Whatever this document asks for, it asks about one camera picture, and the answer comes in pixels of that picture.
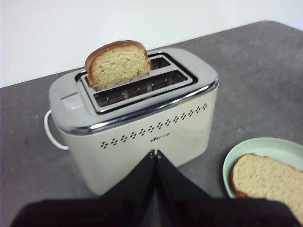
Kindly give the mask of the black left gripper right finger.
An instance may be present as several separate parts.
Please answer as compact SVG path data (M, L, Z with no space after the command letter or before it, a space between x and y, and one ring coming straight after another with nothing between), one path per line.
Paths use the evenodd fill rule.
M214 198L187 179L157 150L161 220L172 227L299 227L283 203L266 199Z

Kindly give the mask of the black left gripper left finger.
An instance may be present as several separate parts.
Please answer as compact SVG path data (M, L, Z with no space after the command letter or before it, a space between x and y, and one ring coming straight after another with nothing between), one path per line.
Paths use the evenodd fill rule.
M154 187L155 153L149 152L108 192L97 198L44 200L23 207L13 227L138 227Z

